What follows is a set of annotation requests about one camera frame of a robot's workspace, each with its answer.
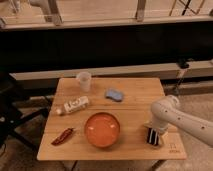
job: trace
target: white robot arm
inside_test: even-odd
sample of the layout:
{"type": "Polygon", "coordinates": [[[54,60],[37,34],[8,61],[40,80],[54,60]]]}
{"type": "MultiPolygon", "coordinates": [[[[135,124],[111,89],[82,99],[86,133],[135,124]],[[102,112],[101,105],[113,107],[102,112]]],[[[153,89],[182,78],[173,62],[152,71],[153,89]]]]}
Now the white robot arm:
{"type": "Polygon", "coordinates": [[[171,95],[152,103],[152,129],[164,134],[171,123],[213,147],[213,122],[181,112],[179,108],[178,98],[171,95]]]}

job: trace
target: plastic cup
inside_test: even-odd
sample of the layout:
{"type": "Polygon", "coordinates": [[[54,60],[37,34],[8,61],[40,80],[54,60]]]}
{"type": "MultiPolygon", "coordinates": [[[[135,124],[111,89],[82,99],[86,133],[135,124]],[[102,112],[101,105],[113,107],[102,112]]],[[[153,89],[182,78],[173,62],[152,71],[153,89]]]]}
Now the plastic cup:
{"type": "Polygon", "coordinates": [[[80,72],[76,75],[76,80],[84,92],[90,91],[91,79],[92,75],[89,72],[80,72]]]}

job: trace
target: table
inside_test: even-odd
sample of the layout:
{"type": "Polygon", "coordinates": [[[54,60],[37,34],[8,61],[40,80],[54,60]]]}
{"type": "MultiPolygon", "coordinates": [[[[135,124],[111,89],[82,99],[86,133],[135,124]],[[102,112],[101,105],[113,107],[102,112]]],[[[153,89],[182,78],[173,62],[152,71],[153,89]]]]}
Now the table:
{"type": "Polygon", "coordinates": [[[61,78],[40,144],[38,160],[159,160],[159,165],[168,159],[185,159],[185,149],[174,126],[170,125],[163,137],[164,147],[156,149],[146,143],[148,129],[143,124],[151,117],[150,104],[163,96],[158,78],[92,78],[88,93],[80,90],[75,78],[61,78]],[[113,102],[105,99],[104,93],[108,88],[122,91],[124,100],[113,102]],[[84,95],[91,101],[85,110],[65,116],[56,114],[56,109],[65,102],[84,95]],[[105,150],[90,145],[84,136],[84,124],[98,112],[113,114],[121,125],[118,142],[105,150]],[[51,145],[69,127],[76,128],[73,137],[60,146],[51,145]]]}

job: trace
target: bowl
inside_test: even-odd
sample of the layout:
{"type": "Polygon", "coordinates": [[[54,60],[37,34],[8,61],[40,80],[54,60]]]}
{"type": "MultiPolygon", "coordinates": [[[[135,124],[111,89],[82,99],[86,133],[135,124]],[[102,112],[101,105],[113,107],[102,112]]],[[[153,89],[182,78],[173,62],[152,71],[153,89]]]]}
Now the bowl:
{"type": "Polygon", "coordinates": [[[84,133],[90,144],[106,148],[118,140],[120,124],[112,114],[96,113],[87,120],[84,133]]]}

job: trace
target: red chili pepper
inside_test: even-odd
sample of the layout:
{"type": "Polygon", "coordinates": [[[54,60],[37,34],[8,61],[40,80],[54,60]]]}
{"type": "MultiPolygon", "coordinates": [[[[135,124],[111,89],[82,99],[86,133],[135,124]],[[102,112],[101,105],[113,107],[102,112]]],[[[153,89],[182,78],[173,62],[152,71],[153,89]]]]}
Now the red chili pepper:
{"type": "Polygon", "coordinates": [[[66,129],[59,137],[57,137],[51,144],[60,145],[62,144],[72,133],[74,128],[66,129]]]}

